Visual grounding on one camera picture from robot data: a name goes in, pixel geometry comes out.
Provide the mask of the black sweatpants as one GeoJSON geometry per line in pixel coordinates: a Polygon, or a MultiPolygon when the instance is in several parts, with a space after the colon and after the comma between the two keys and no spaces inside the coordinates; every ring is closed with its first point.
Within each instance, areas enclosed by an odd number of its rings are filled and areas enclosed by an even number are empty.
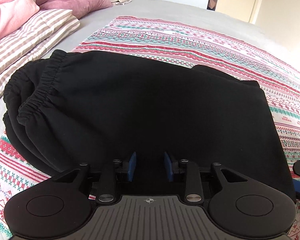
{"type": "Polygon", "coordinates": [[[295,198],[264,91],[219,70],[142,57],[55,50],[17,70],[4,89],[7,136],[51,176],[136,154],[146,179],[164,154],[220,162],[295,198]]]}

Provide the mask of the patterned red green blanket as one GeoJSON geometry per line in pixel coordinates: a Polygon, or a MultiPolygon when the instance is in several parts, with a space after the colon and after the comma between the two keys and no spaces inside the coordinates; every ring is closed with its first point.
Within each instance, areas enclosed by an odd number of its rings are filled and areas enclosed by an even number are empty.
{"type": "MultiPolygon", "coordinates": [[[[300,160],[300,72],[244,41],[200,27],[120,16],[92,32],[76,52],[104,50],[192,67],[203,64],[241,80],[256,80],[266,94],[289,166],[300,160]]],[[[46,179],[14,149],[3,127],[0,101],[0,239],[11,233],[4,206],[16,193],[46,179]]]]}

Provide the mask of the striped beige pillow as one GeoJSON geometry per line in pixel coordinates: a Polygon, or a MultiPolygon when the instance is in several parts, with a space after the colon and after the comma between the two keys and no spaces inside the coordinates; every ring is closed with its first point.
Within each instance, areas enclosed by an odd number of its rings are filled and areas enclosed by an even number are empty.
{"type": "Polygon", "coordinates": [[[71,20],[79,24],[69,9],[41,10],[0,39],[0,74],[71,20]]]}
{"type": "Polygon", "coordinates": [[[0,74],[0,98],[3,95],[4,88],[11,78],[11,75],[27,64],[30,61],[40,59],[54,46],[56,46],[61,40],[74,33],[80,26],[80,22],[75,16],[70,16],[65,23],[57,28],[49,37],[39,42],[33,49],[27,54],[21,57],[17,62],[8,67],[5,71],[0,74]]]}

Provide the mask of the grey bed sheet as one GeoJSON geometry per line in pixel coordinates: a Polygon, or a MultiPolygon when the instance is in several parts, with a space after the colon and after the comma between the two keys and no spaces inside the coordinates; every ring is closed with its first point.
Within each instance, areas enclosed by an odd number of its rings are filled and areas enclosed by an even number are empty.
{"type": "MultiPolygon", "coordinates": [[[[64,49],[58,49],[58,50],[62,50],[66,53],[86,53],[86,52],[76,52],[75,48],[83,40],[85,40],[87,37],[89,37],[92,32],[95,32],[95,31],[105,27],[112,20],[114,20],[115,18],[120,17],[120,16],[133,16],[136,18],[146,18],[146,19],[150,19],[150,20],[165,20],[165,21],[171,21],[171,22],[179,22],[179,23],[183,23],[186,25],[191,25],[191,26],[200,27],[200,28],[203,28],[206,30],[214,31],[214,32],[226,35],[226,36],[231,36],[235,39],[244,41],[254,47],[257,47],[261,50],[264,50],[264,51],[270,53],[271,55],[277,57],[281,61],[289,64],[290,66],[292,66],[293,68],[296,69],[295,64],[298,61],[298,57],[294,56],[290,50],[281,46],[279,43],[269,39],[262,32],[262,30],[255,25],[242,22],[240,20],[231,18],[229,16],[226,16],[226,15],[218,13],[218,12],[195,8],[195,7],[192,7],[189,5],[182,5],[182,4],[172,3],[172,2],[164,2],[164,1],[156,1],[156,0],[133,0],[131,3],[129,3],[127,5],[123,5],[123,6],[117,5],[112,8],[102,9],[102,10],[90,13],[88,16],[85,17],[85,21],[87,22],[87,26],[89,27],[89,33],[85,36],[81,36],[79,34],[79,31],[76,30],[74,33],[67,36],[63,40],[63,44],[65,46],[64,49]]],[[[1,101],[7,111],[6,104],[4,102],[4,93],[1,97],[1,101]]]]}

